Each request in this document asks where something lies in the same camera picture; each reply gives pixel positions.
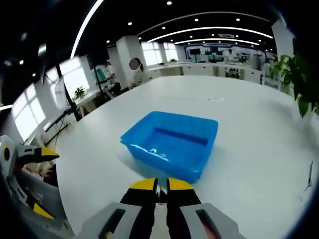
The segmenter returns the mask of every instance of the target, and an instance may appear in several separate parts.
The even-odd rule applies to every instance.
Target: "curved light strip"
[[[6,109],[11,109],[13,105],[8,105],[8,106],[1,106],[0,111],[6,110]]]
[[[84,19],[84,22],[82,23],[82,26],[81,26],[81,28],[80,28],[80,30],[78,32],[78,35],[76,36],[70,59],[72,59],[74,57],[74,55],[75,55],[76,48],[78,47],[78,44],[79,44],[80,39],[81,39],[81,36],[82,36],[82,34],[84,32],[84,29],[86,28],[86,25],[89,23],[91,17],[93,16],[93,14],[95,13],[95,11],[98,9],[98,7],[101,5],[101,3],[103,1],[104,0],[97,0],[95,2],[95,4],[93,5],[93,7],[91,8],[91,10],[89,11],[89,13],[86,16],[86,18]]]
[[[161,39],[161,38],[163,38],[163,37],[172,36],[172,35],[179,34],[179,33],[183,33],[183,32],[196,31],[196,30],[208,30],[208,29],[230,29],[230,30],[247,31],[247,32],[252,32],[252,33],[259,34],[259,35],[262,35],[262,36],[265,36],[265,37],[268,37],[268,38],[273,39],[273,37],[270,36],[270,35],[263,34],[263,33],[258,32],[258,31],[253,31],[253,30],[249,30],[249,29],[244,29],[244,28],[229,27],[229,26],[206,26],[206,27],[197,27],[197,28],[191,28],[191,29],[186,29],[186,30],[182,30],[182,31],[172,32],[172,33],[169,33],[169,34],[166,34],[166,35],[159,36],[159,37],[156,37],[156,38],[154,38],[154,39],[151,39],[151,40],[148,41],[148,43],[150,43],[150,42],[152,42],[152,41],[155,41],[155,40],[158,40],[158,39]]]
[[[227,13],[229,13],[229,14],[244,15],[244,16],[250,16],[250,17],[254,17],[254,18],[258,18],[258,19],[260,19],[260,20],[264,20],[264,21],[270,22],[269,20],[264,19],[264,18],[262,18],[262,17],[254,16],[254,15],[250,15],[250,14],[246,14],[246,13],[241,13],[241,12],[234,12],[234,11],[206,11],[206,12],[200,12],[200,13],[194,13],[194,14],[190,14],[190,15],[180,16],[180,17],[177,17],[177,18],[174,18],[174,19],[171,19],[171,20],[162,22],[162,23],[160,23],[160,24],[157,24],[157,25],[155,25],[155,26],[152,26],[152,27],[150,27],[150,28],[148,28],[148,29],[146,29],[146,30],[140,32],[138,35],[141,35],[141,34],[147,32],[147,31],[149,31],[149,30],[151,30],[151,29],[153,29],[153,28],[155,28],[155,27],[161,26],[161,25],[163,25],[163,24],[167,24],[167,23],[169,23],[169,22],[171,22],[171,21],[183,19],[183,18],[190,17],[190,16],[197,16],[197,15],[203,15],[203,14],[212,14],[212,13],[222,13],[222,14],[225,14],[225,13],[227,14]]]
[[[244,41],[244,40],[238,40],[238,39],[227,39],[227,38],[203,38],[203,39],[192,39],[192,40],[187,40],[187,41],[179,41],[175,42],[175,44],[181,44],[181,43],[186,43],[186,42],[192,42],[192,41],[238,41],[238,42],[244,42],[244,43],[249,43],[253,44],[256,46],[259,46],[258,43],[251,42],[251,41]]]

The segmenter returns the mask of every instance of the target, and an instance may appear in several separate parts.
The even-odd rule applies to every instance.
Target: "white column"
[[[177,51],[178,61],[179,62],[186,61],[186,54],[185,54],[184,46],[175,45],[175,48],[176,48],[176,51]]]
[[[276,42],[277,55],[280,59],[282,55],[294,56],[294,35],[285,26],[282,19],[278,19],[274,25],[272,25],[274,39]]]
[[[167,57],[166,57],[166,53],[165,53],[165,48],[164,48],[164,44],[163,43],[159,43],[159,52],[161,54],[161,58],[163,60],[164,63],[167,63]]]
[[[124,89],[128,86],[126,76],[124,74],[124,70],[120,61],[120,56],[119,52],[116,46],[109,47],[108,48],[109,52],[109,62],[112,64],[114,70],[115,70],[115,75],[116,75],[116,80],[120,83],[121,88]]]
[[[87,56],[81,56],[80,57],[81,66],[83,68],[86,80],[88,81],[89,87],[91,90],[98,88],[96,85],[96,80],[94,78],[94,75],[90,69],[90,65],[88,62]]]
[[[142,46],[137,36],[123,36],[116,42],[116,47],[118,49],[126,81],[128,85],[130,85],[134,73],[129,67],[130,60],[137,57],[143,63],[144,67],[146,67]]]

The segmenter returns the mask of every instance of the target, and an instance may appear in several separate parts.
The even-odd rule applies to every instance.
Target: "table surface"
[[[162,65],[162,66],[157,66],[157,67],[152,67],[147,69],[148,71],[153,71],[153,70],[163,70],[163,69],[169,69],[169,68],[174,68],[174,67],[183,67],[187,65],[194,65],[194,66],[218,66],[218,67],[232,67],[232,68],[238,68],[238,69],[249,69],[249,70],[255,70],[251,66],[240,63],[240,62],[233,62],[233,63],[227,63],[227,62],[217,62],[217,63],[196,63],[196,62],[177,62],[173,64],[167,64],[167,65]]]
[[[200,200],[235,220],[248,239],[284,237],[303,212],[312,160],[317,172],[317,152],[295,128],[292,104],[275,89],[209,76],[160,77],[107,102],[57,143],[59,190],[73,231],[79,234],[86,219],[120,201],[134,182],[166,176],[134,160],[119,140],[149,112],[165,111],[219,122],[194,184]],[[312,127],[318,126],[316,116]]]

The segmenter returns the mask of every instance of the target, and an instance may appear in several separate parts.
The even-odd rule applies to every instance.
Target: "potted plant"
[[[76,91],[74,92],[74,99],[79,99],[79,98],[82,98],[83,96],[85,96],[85,90],[84,88],[81,86],[81,87],[78,87],[76,88]]]
[[[282,55],[280,60],[272,65],[270,73],[272,79],[275,75],[283,78],[282,84],[286,91],[293,89],[293,118],[295,121],[302,121],[301,127],[309,126],[319,102],[319,78],[311,63],[300,54],[294,57]]]
[[[174,58],[172,58],[169,62],[170,63],[176,63],[177,61]]]

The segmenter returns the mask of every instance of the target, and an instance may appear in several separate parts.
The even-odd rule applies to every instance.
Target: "green leaves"
[[[299,113],[300,113],[301,117],[303,118],[308,111],[309,102],[305,101],[303,96],[299,97],[297,102],[298,102],[298,107],[299,107]]]
[[[281,72],[281,77],[284,77],[286,74],[289,73],[289,69],[283,69],[283,71]]]
[[[290,84],[294,88],[294,98],[298,102],[299,112],[304,117],[311,104],[311,110],[319,106],[319,75],[315,74],[314,66],[302,55],[294,57],[282,55],[280,61],[273,63],[270,76],[276,74],[283,77],[283,89]]]

